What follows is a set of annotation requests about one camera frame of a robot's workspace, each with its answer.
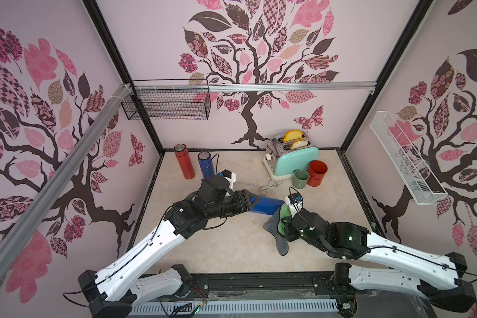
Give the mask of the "green and grey cloth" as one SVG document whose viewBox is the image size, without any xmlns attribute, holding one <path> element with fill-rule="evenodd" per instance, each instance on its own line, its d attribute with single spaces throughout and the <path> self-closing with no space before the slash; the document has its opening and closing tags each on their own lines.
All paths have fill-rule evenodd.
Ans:
<svg viewBox="0 0 477 318">
<path fill-rule="evenodd" d="M 287 255 L 289 251 L 289 243 L 286 234 L 288 232 L 288 224 L 291 220 L 292 215 L 290 208 L 288 205 L 283 204 L 263 225 L 263 229 L 274 237 L 277 251 L 281 256 Z"/>
</svg>

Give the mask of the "dark blue thermos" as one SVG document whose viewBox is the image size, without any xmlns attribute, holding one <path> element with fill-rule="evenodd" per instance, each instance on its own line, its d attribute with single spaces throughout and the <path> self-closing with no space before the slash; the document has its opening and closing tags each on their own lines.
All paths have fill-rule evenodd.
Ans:
<svg viewBox="0 0 477 318">
<path fill-rule="evenodd" d="M 284 204 L 284 201 L 266 196 L 252 196 L 250 211 L 263 215 L 274 215 Z"/>
</svg>

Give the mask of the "red thermos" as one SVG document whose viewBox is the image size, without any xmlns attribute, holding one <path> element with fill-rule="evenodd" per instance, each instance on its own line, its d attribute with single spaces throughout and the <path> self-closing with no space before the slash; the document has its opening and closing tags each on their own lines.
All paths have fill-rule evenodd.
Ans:
<svg viewBox="0 0 477 318">
<path fill-rule="evenodd" d="M 192 161 L 187 146 L 182 143 L 175 145 L 174 153 L 176 155 L 178 164 L 180 165 L 181 171 L 185 179 L 193 179 L 196 176 L 196 173 L 193 169 Z"/>
</svg>

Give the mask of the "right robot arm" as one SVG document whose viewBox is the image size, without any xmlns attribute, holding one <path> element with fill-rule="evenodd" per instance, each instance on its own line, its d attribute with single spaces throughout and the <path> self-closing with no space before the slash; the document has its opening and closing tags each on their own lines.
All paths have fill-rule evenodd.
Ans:
<svg viewBox="0 0 477 318">
<path fill-rule="evenodd" d="M 462 254 L 412 249 L 350 222 L 330 223 L 306 209 L 282 212 L 277 232 L 286 242 L 301 239 L 338 259 L 336 288 L 416 295 L 455 313 L 467 312 L 476 302 L 472 283 L 463 279 L 467 264 Z"/>
</svg>

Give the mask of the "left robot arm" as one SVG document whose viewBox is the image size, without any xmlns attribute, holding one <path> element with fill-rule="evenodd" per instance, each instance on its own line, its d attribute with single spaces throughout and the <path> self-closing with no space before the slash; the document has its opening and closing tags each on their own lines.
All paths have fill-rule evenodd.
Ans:
<svg viewBox="0 0 477 318">
<path fill-rule="evenodd" d="M 259 196 L 233 190 L 233 175 L 215 175 L 167 209 L 159 224 L 121 258 L 78 278 L 92 317 L 127 317 L 133 308 L 164 296 L 184 297 L 193 278 L 176 264 L 160 274 L 145 276 L 165 254 L 206 228 L 210 219 L 226 219 L 251 211 Z"/>
</svg>

